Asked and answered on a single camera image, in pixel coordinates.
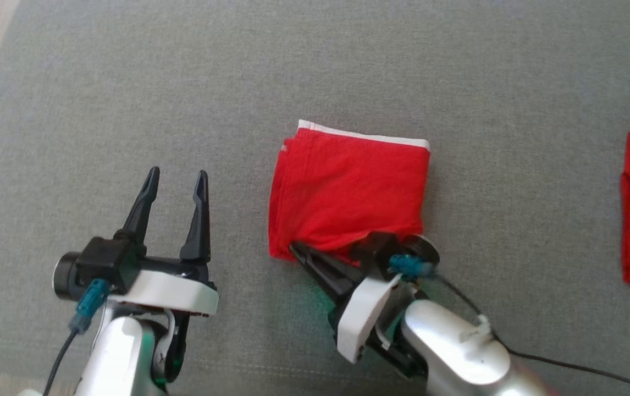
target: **black cable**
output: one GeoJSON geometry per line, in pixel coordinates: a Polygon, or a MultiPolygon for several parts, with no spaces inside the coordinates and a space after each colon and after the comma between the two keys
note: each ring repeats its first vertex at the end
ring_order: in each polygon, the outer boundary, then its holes
{"type": "MultiPolygon", "coordinates": [[[[461,290],[459,290],[456,286],[449,283],[449,281],[443,278],[442,276],[437,276],[436,278],[443,285],[447,286],[447,288],[449,288],[449,290],[451,290],[455,295],[461,298],[464,301],[464,303],[466,303],[477,315],[482,315],[481,309],[476,304],[474,304],[474,302],[471,301],[471,299],[468,298],[461,290]]],[[[536,356],[534,354],[519,353],[519,351],[509,348],[508,345],[504,343],[503,340],[501,340],[501,338],[499,338],[498,334],[496,334],[495,331],[493,331],[493,336],[496,339],[496,341],[498,341],[499,343],[501,343],[501,345],[503,345],[506,349],[508,349],[509,354],[513,354],[515,356],[518,356],[519,358],[541,361],[547,364],[554,364],[555,366],[566,367],[567,369],[586,371],[587,373],[598,374],[599,376],[613,378],[614,380],[618,380],[618,381],[622,381],[624,383],[630,384],[630,378],[625,378],[623,376],[619,376],[614,373],[609,373],[607,371],[599,370],[597,368],[579,366],[578,364],[572,364],[572,363],[564,363],[563,361],[548,359],[546,357],[536,356]]]]}
{"type": "Polygon", "coordinates": [[[53,384],[53,379],[56,377],[56,371],[58,371],[58,366],[61,365],[61,359],[63,359],[63,355],[66,354],[68,347],[71,346],[73,339],[78,336],[78,329],[74,328],[71,330],[71,333],[68,335],[66,342],[61,347],[61,350],[58,352],[58,356],[56,356],[56,361],[54,361],[53,366],[51,367],[51,373],[49,373],[49,379],[46,380],[46,388],[44,388],[43,396],[49,396],[49,392],[51,392],[51,384],[53,384]]]}

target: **black mount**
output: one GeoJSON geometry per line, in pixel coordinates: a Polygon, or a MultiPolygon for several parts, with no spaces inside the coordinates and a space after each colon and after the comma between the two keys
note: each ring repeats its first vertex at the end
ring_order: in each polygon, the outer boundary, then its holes
{"type": "MultiPolygon", "coordinates": [[[[440,262],[440,255],[436,249],[421,236],[408,235],[403,238],[403,241],[399,241],[395,234],[379,231],[369,233],[366,238],[352,246],[350,259],[358,261],[360,263],[359,268],[343,263],[334,256],[300,241],[290,244],[289,248],[293,256],[305,268],[305,271],[335,303],[335,308],[328,314],[328,322],[335,331],[335,343],[337,343],[337,330],[342,314],[360,282],[366,276],[373,276],[386,281],[395,276],[388,269],[391,256],[408,254],[420,256],[433,265],[440,262]]],[[[422,291],[418,291],[413,298],[427,299],[428,296],[422,291]]],[[[374,349],[406,378],[427,376],[425,360],[401,335],[400,321],[395,323],[393,339],[388,348],[381,342],[375,330],[371,331],[368,336],[366,346],[374,349]]]]}
{"type": "MultiPolygon", "coordinates": [[[[207,269],[210,261],[210,212],[207,172],[203,170],[200,171],[192,194],[195,211],[179,258],[146,256],[144,236],[149,224],[151,205],[156,200],[159,189],[159,174],[157,166],[149,170],[124,226],[114,233],[111,240],[95,236],[83,251],[69,251],[61,257],[54,270],[53,286],[56,296],[79,301],[95,278],[109,281],[113,294],[124,295],[142,269],[182,276],[217,290],[214,283],[209,281],[207,269]]],[[[174,311],[174,316],[176,332],[166,360],[168,382],[175,380],[181,371],[190,313],[174,311]]]]}

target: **white trim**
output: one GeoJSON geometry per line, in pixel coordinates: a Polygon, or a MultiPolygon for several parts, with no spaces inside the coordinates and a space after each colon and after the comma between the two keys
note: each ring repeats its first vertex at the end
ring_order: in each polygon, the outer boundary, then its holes
{"type": "Polygon", "coordinates": [[[335,128],[325,127],[311,121],[298,120],[298,129],[315,130],[322,133],[330,133],[331,135],[347,136],[349,138],[358,138],[366,140],[375,140],[377,142],[397,143],[399,145],[417,146],[430,151],[430,143],[424,139],[410,139],[407,137],[390,137],[382,135],[364,135],[361,133],[347,132],[346,130],[338,130],[335,128]]]}

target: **gray couch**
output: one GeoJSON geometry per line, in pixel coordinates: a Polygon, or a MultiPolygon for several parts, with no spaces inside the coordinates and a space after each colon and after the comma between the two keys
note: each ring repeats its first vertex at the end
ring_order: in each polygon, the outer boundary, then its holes
{"type": "MultiPolygon", "coordinates": [[[[338,356],[322,293],[267,254],[298,118],[428,139],[423,215],[446,275],[516,349],[630,377],[630,0],[23,0],[0,50],[0,371],[47,375],[74,308],[51,291],[54,263],[111,236],[159,165],[150,254],[178,253],[204,168],[220,292],[175,393],[422,394],[374,354],[338,356]]],[[[528,364],[563,394],[630,394],[528,364]]]]}

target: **gray cushion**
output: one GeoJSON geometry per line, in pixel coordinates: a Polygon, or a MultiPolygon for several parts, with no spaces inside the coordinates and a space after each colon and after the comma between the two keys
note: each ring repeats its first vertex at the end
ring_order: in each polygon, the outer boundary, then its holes
{"type": "MultiPolygon", "coordinates": [[[[424,219],[443,271],[511,346],[630,377],[630,0],[24,0],[0,50],[0,371],[46,376],[74,309],[51,291],[54,263],[111,236],[159,165],[150,254],[177,255],[207,170],[220,292],[172,389],[421,394],[372,353],[346,363],[325,297],[267,254],[270,179],[298,118],[430,140],[424,219]]],[[[630,394],[529,366],[561,393],[630,394]]]]}

